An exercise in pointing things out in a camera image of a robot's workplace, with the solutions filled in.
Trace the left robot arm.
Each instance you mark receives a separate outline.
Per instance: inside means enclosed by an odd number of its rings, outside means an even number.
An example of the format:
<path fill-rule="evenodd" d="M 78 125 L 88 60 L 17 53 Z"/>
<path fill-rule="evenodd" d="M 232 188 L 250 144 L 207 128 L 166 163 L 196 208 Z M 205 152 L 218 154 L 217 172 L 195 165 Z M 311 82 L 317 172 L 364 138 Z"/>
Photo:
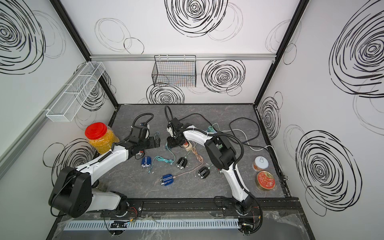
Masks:
<path fill-rule="evenodd" d="M 118 192 L 99 192 L 95 183 L 117 165 L 140 151 L 158 148 L 161 139 L 150 135 L 146 126 L 132 127 L 130 134 L 94 160 L 76 168 L 65 167 L 58 175 L 49 198 L 49 205 L 60 212 L 78 218 L 86 212 L 110 211 L 123 217 L 129 210 L 127 197 Z"/>

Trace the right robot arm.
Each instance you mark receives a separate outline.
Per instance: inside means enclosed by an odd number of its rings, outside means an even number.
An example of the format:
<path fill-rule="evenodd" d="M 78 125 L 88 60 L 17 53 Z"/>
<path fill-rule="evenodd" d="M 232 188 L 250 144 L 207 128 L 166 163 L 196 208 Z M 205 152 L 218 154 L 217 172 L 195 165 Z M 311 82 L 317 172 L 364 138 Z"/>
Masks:
<path fill-rule="evenodd" d="M 214 166 L 221 170 L 226 177 L 235 202 L 235 208 L 240 215 L 246 215 L 251 210 L 253 198 L 246 187 L 237 166 L 244 155 L 244 147 L 240 145 L 240 156 L 236 157 L 236 150 L 230 143 L 230 138 L 236 138 L 222 132 L 209 133 L 191 124 L 182 124 L 177 118 L 168 122 L 167 132 L 170 136 L 167 143 L 171 147 L 181 146 L 187 141 L 193 141 L 206 148 Z"/>

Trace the beige power strip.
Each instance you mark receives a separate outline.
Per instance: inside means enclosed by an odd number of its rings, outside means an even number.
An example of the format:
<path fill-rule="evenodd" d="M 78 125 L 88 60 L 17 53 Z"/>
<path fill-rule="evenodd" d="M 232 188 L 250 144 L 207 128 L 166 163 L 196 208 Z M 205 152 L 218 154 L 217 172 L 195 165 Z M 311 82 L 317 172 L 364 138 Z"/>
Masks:
<path fill-rule="evenodd" d="M 184 150 L 186 150 L 187 152 L 191 151 L 192 148 L 193 148 L 193 145 L 191 144 L 190 141 L 186 141 L 182 146 L 181 148 L 183 148 Z"/>

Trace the teal USB charger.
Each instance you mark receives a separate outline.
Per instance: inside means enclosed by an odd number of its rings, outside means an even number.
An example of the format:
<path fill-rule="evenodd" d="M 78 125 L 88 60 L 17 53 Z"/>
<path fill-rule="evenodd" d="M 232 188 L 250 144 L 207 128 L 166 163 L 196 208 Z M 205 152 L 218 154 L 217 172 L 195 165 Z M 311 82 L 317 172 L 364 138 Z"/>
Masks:
<path fill-rule="evenodd" d="M 209 126 L 208 127 L 208 130 L 207 130 L 208 133 L 217 133 L 217 131 L 215 130 L 215 128 L 213 126 Z"/>

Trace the clear jar of yellow flakes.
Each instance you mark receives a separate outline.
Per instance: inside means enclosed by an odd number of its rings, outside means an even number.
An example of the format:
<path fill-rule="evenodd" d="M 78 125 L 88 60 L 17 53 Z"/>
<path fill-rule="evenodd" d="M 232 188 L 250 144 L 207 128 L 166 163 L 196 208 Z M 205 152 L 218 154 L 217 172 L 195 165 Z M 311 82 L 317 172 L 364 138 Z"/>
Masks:
<path fill-rule="evenodd" d="M 111 128 L 101 122 L 89 125 L 85 130 L 85 136 L 90 145 L 93 146 L 100 155 L 108 152 L 113 143 L 120 141 Z"/>

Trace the white lidded container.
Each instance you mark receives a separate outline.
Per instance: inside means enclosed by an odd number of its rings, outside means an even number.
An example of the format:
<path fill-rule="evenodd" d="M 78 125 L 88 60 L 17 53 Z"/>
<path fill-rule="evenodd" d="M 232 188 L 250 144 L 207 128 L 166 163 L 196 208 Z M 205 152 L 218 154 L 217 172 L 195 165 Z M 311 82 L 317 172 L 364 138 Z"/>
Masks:
<path fill-rule="evenodd" d="M 258 156 L 253 162 L 253 169 L 257 172 L 265 171 L 269 167 L 269 162 L 265 157 Z"/>

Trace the red round tin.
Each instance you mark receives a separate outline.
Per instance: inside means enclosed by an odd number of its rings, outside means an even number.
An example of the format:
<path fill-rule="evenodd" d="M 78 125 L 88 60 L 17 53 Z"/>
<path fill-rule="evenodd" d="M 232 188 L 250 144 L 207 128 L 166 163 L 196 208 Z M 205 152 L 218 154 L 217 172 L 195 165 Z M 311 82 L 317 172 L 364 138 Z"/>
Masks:
<path fill-rule="evenodd" d="M 256 185 L 261 190 L 269 191 L 275 188 L 276 180 L 271 173 L 261 171 L 256 176 Z"/>

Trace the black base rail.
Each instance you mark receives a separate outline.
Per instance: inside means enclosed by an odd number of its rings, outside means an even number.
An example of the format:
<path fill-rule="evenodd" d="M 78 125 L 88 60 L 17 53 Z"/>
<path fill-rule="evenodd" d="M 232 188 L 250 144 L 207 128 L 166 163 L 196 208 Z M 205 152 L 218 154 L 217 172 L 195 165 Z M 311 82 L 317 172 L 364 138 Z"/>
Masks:
<path fill-rule="evenodd" d="M 240 216 L 235 200 L 227 197 L 192 199 L 126 199 L 129 207 L 135 208 L 138 216 L 155 212 L 213 212 L 224 216 Z M 298 198 L 257 198 L 251 200 L 252 211 L 298 211 L 303 212 Z"/>

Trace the aluminium wall rail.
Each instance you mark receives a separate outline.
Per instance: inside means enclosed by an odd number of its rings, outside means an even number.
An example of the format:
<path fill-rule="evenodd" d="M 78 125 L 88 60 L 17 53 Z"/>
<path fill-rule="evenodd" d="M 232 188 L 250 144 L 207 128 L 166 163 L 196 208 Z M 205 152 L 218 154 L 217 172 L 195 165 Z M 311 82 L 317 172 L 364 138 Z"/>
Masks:
<path fill-rule="evenodd" d="M 91 55 L 92 61 L 216 61 L 216 60 L 241 60 L 241 61 L 274 61 L 275 54 L 99 54 Z"/>

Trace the black corner frame post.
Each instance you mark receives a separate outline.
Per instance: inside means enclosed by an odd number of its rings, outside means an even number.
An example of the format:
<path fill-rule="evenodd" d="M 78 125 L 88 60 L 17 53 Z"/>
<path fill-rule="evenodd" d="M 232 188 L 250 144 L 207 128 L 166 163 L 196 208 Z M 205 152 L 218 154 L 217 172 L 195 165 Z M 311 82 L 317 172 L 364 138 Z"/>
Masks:
<path fill-rule="evenodd" d="M 81 38 L 79 32 L 77 31 L 75 25 L 73 24 L 70 16 L 68 15 L 67 11 L 65 10 L 63 4 L 59 0 L 49 0 L 53 8 L 55 9 L 56 13 L 58 14 L 60 20 L 66 27 L 67 31 L 69 32 L 72 40 L 76 44 L 78 50 L 80 51 L 83 58 L 87 61 L 91 61 L 91 53 L 88 50 L 88 47 L 84 43 L 83 39 Z M 113 107 L 117 109 L 119 107 L 119 104 L 112 93 L 110 87 L 108 86 L 106 79 L 104 77 L 101 77 L 99 82 L 101 83 L 101 86 L 106 93 L 108 99 L 112 103 Z"/>

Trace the right black corner post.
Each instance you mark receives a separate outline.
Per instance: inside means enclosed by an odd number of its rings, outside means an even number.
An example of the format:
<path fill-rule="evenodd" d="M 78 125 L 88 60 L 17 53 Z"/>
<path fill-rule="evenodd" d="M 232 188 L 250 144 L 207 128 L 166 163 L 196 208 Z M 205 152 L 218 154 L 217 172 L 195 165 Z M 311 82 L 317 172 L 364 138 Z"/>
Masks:
<path fill-rule="evenodd" d="M 291 18 L 291 21 L 288 25 L 288 28 L 285 32 L 285 35 L 282 39 L 282 42 L 280 43 L 280 46 L 277 50 L 277 53 L 276 53 L 276 58 L 275 58 L 275 61 L 271 64 L 268 72 L 267 72 L 267 75 L 263 81 L 263 84 L 259 90 L 259 93 L 253 103 L 253 107 L 257 107 L 261 100 L 262 100 L 262 97 L 264 95 L 264 93 L 266 92 L 271 80 L 272 80 L 272 77 L 275 73 L 275 71 L 277 70 L 277 67 L 281 61 L 281 59 L 283 58 L 283 55 L 284 55 L 284 52 L 286 50 L 286 48 L 288 47 L 289 45 L 289 42 L 291 40 L 291 38 L 293 37 L 294 33 L 295 33 L 295 30 L 297 29 L 299 23 L 300 23 L 300 20 L 308 6 L 308 4 L 310 3 L 310 0 L 301 0 L 299 1 L 299 4 L 294 12 L 294 15 L 293 17 Z"/>

